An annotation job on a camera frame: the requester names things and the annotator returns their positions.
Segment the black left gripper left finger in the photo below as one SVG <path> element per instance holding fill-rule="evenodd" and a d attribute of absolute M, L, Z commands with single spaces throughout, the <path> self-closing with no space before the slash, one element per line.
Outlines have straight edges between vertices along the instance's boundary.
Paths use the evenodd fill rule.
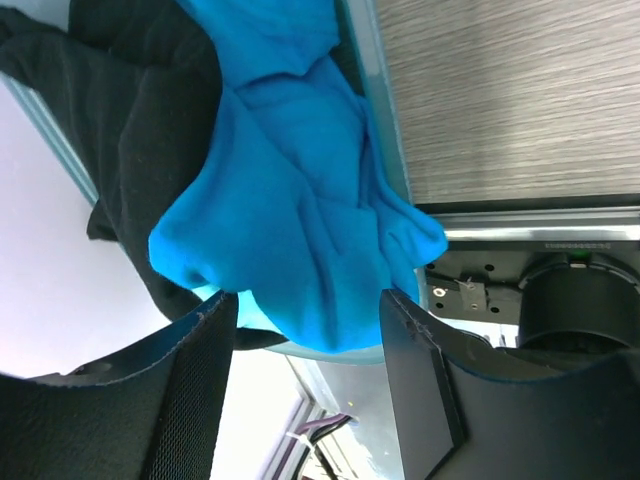
<path fill-rule="evenodd" d="M 2 478 L 209 478 L 237 313 L 218 293 L 67 375 L 2 375 Z"/>

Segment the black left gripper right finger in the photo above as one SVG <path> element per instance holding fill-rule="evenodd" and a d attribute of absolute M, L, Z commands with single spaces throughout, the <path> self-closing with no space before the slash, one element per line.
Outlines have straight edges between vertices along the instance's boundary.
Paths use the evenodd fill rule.
<path fill-rule="evenodd" d="M 408 479 L 635 479 L 639 353 L 495 348 L 404 294 L 380 299 Z"/>

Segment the blue t shirt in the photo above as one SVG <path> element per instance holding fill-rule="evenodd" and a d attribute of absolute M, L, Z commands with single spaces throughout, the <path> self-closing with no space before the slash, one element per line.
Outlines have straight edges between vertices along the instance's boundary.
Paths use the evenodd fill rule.
<path fill-rule="evenodd" d="M 186 1 L 212 40 L 222 95 L 206 161 L 149 235 L 153 269 L 241 293 L 289 341 L 378 346 L 379 300 L 419 295 L 443 228 L 389 186 L 366 99 L 332 51 L 331 1 Z"/>

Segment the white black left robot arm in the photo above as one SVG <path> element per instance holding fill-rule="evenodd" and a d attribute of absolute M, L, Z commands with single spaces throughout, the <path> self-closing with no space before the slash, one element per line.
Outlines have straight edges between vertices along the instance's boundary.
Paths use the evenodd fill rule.
<path fill-rule="evenodd" d="M 495 348 L 386 291 L 383 347 L 408 479 L 635 479 L 639 277 L 557 255 L 515 290 L 519 342 Z M 239 302 L 67 375 L 1 379 L 5 479 L 206 479 Z"/>

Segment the black t shirt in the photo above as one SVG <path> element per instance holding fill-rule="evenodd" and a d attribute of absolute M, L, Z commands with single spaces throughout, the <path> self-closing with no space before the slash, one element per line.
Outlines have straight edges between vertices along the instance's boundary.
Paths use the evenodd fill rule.
<path fill-rule="evenodd" d="M 93 182 L 88 237 L 123 247 L 167 319 L 196 308 L 148 238 L 209 151 L 221 74 L 204 30 L 174 1 L 74 1 L 66 29 L 5 7 L 1 70 L 42 97 Z"/>

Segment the teal plastic bin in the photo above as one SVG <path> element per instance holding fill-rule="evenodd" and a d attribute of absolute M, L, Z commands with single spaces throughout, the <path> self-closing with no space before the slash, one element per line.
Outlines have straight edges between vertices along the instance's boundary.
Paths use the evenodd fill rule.
<path fill-rule="evenodd" d="M 20 6 L 14 2 L 9 2 L 9 1 L 3 2 L 1 5 L 1 11 L 5 7 L 12 7 L 26 14 L 28 17 L 34 20 L 57 27 L 59 29 L 66 29 L 69 24 L 69 8 L 72 2 L 70 2 L 68 5 L 67 24 L 65 27 L 54 26 L 41 19 L 36 19 L 28 15 L 27 13 L 23 12 L 20 9 Z M 186 1 L 174 1 L 174 2 L 176 2 L 183 9 L 183 3 Z M 393 117 L 393 113 L 390 108 L 389 93 L 386 90 L 386 88 L 384 88 L 380 83 L 381 39 L 378 35 L 374 34 L 372 31 L 372 27 L 373 27 L 372 5 L 368 1 L 331 1 L 331 2 L 333 2 L 336 7 L 338 23 L 339 23 L 339 31 L 341 35 L 341 40 L 339 45 L 336 48 L 334 48 L 331 53 L 332 58 L 338 65 L 340 71 L 345 76 L 349 85 L 354 89 L 354 91 L 357 94 L 363 96 L 366 99 L 368 103 L 368 107 L 372 114 L 374 125 L 375 125 L 375 132 L 377 136 L 377 142 L 378 142 L 381 158 L 383 161 L 383 168 L 384 168 L 386 180 L 390 188 L 399 197 L 401 197 L 404 201 L 407 202 L 406 197 L 402 192 L 401 183 L 390 180 L 387 174 L 388 169 L 394 166 L 397 161 L 397 123 Z M 96 188 L 93 182 L 91 181 L 84 166 L 82 165 L 79 157 L 77 156 L 73 147 L 71 146 L 70 142 L 67 140 L 66 136 L 58 126 L 51 111 L 47 106 L 46 108 L 48 109 L 52 117 L 52 120 L 57 126 L 60 134 L 67 141 L 69 148 L 75 154 L 76 160 L 81 166 L 83 172 L 86 174 L 88 180 L 93 185 L 94 195 L 95 195 L 95 203 L 94 203 L 94 206 L 95 206 L 98 199 Z M 210 298 L 211 296 L 213 296 L 218 292 L 222 292 L 222 291 L 227 292 L 213 286 L 204 286 L 204 287 L 192 289 L 189 291 L 195 293 L 199 297 L 199 300 L 200 300 L 199 305 L 203 303 L 203 301 L 205 301 L 206 299 Z M 378 346 L 365 348 L 361 350 L 343 352 L 338 354 L 324 354 L 324 353 L 297 345 L 289 341 L 286 337 L 284 337 L 281 333 L 279 333 L 272 326 L 272 324 L 266 319 L 265 315 L 261 311 L 253 310 L 251 307 L 250 301 L 243 294 L 241 293 L 230 293 L 230 294 L 236 295 L 240 303 L 239 312 L 237 315 L 238 331 L 236 335 L 236 345 L 240 349 L 248 350 L 248 349 L 256 349 L 256 348 L 263 348 L 263 347 L 272 347 L 286 354 L 300 356 L 300 357 L 314 358 L 314 359 L 320 359 L 320 360 L 336 359 L 342 362 L 354 362 L 354 363 L 376 362 L 381 357 L 382 336 L 381 336 L 381 342 Z"/>

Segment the aluminium front rail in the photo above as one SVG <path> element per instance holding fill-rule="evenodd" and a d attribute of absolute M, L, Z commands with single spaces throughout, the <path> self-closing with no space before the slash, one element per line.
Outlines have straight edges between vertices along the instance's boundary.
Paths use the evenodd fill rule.
<path fill-rule="evenodd" d="M 451 242 L 611 243 L 639 239 L 639 208 L 556 208 L 450 213 L 421 209 L 438 219 Z"/>

